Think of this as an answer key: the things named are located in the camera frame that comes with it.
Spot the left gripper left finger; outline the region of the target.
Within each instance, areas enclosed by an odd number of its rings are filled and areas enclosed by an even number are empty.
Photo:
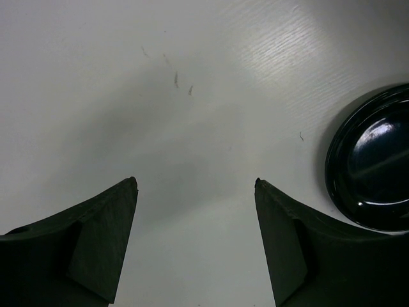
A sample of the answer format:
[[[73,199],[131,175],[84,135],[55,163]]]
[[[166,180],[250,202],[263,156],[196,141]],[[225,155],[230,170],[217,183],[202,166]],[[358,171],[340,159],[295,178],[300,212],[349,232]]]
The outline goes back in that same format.
[[[137,205],[129,177],[1,236],[1,306],[114,303]]]

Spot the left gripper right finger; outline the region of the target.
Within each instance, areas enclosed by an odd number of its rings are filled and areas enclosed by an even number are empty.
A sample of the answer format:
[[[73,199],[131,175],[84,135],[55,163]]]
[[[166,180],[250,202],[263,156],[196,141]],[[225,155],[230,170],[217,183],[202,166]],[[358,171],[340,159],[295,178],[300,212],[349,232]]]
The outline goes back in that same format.
[[[254,188],[277,306],[408,305],[407,234],[344,223],[266,180]]]

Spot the black plate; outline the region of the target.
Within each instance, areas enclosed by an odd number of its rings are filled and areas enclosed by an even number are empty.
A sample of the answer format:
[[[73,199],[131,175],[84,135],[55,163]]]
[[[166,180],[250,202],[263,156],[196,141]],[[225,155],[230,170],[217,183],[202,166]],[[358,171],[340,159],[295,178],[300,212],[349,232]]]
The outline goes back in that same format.
[[[383,232],[408,230],[408,85],[349,106],[325,159],[325,185],[351,221]]]

